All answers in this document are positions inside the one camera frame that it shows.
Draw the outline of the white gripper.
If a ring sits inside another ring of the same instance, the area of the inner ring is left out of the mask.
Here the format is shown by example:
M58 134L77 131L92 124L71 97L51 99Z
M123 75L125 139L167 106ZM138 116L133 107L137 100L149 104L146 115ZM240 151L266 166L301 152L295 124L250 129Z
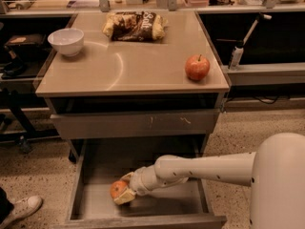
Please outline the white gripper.
M129 184L131 188L125 188L120 191L113 199L117 205L122 205L131 202L136 195L146 196L155 189L172 187L174 185L183 184L188 179L182 178L161 178L159 177L152 166L141 167L135 172L129 172L120 178Z

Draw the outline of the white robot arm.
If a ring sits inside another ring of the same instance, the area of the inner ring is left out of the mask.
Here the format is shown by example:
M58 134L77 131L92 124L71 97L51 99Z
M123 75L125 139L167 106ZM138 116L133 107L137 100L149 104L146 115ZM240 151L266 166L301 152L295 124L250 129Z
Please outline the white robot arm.
M121 205L190 177L249 186L251 229L305 229L304 135L272 135L251 153L161 156L153 165L122 176L110 194Z

